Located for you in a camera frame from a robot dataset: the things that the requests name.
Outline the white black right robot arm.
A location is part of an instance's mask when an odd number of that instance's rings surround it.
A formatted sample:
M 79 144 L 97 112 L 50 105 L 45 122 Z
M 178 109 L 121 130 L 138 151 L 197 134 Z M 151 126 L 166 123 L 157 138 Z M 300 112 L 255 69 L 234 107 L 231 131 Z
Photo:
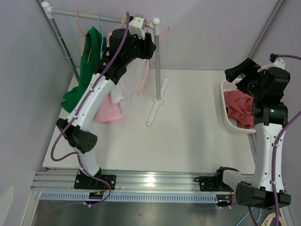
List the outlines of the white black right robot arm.
M 248 181 L 237 169 L 220 167 L 214 179 L 218 190 L 233 189 L 239 205 L 263 209 L 278 209 L 290 205 L 282 180 L 282 142 L 288 126 L 288 108 L 282 102 L 290 82 L 284 60 L 273 57 L 271 64 L 259 66 L 247 58 L 236 67 L 225 70 L 226 80 L 243 79 L 237 89 L 253 98 L 252 115 L 256 130 L 256 162 L 252 179 Z

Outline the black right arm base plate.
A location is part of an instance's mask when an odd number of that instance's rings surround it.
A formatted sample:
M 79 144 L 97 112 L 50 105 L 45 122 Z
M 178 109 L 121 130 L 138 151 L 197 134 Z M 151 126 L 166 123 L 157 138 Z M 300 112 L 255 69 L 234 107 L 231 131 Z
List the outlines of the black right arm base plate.
M 232 189 L 222 182 L 218 176 L 197 177 L 194 182 L 199 183 L 201 192 L 231 192 Z

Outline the coral red t shirt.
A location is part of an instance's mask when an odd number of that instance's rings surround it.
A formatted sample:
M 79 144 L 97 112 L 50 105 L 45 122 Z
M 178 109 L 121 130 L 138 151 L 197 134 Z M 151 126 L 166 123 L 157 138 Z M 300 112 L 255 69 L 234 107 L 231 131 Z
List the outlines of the coral red t shirt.
M 236 119 L 238 127 L 252 129 L 254 117 L 251 113 L 253 98 L 239 90 L 226 91 L 224 94 L 227 116 Z

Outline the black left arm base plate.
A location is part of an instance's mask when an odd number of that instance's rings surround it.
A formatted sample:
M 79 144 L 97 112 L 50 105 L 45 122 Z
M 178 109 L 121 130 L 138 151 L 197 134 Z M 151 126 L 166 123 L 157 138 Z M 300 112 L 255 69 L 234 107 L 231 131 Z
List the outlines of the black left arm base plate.
M 116 175 L 101 175 L 100 179 L 110 185 L 111 190 L 115 189 Z M 81 190 L 108 190 L 109 188 L 104 182 L 95 180 L 85 174 L 78 174 L 75 178 L 74 189 Z

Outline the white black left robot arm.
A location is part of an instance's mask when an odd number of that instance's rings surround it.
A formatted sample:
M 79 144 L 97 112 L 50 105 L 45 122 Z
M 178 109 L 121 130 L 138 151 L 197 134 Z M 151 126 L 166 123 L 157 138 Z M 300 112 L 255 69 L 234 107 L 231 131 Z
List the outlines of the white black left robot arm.
M 127 66 L 136 59 L 151 59 L 156 48 L 148 32 L 140 38 L 123 28 L 114 30 L 80 101 L 66 119 L 59 118 L 56 122 L 60 134 L 54 144 L 63 137 L 73 148 L 70 154 L 77 156 L 80 171 L 86 175 L 85 184 L 91 189 L 101 184 L 98 175 L 101 168 L 93 150 L 97 135 L 89 132 L 93 118 L 105 97 L 127 72 Z

